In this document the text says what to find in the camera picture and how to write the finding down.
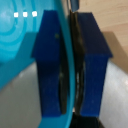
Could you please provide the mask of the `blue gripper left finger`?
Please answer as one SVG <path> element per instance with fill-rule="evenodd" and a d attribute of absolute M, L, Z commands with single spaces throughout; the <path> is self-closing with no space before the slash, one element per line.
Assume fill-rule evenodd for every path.
<path fill-rule="evenodd" d="M 37 62 L 42 116 L 58 117 L 65 114 L 69 73 L 56 11 L 44 11 L 32 56 Z"/>

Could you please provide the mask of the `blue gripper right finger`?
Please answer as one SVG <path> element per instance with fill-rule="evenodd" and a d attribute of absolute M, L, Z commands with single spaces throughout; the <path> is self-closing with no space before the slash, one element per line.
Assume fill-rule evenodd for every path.
<path fill-rule="evenodd" d="M 92 13 L 76 13 L 74 54 L 76 71 L 75 113 L 98 117 L 103 94 L 109 46 Z"/>

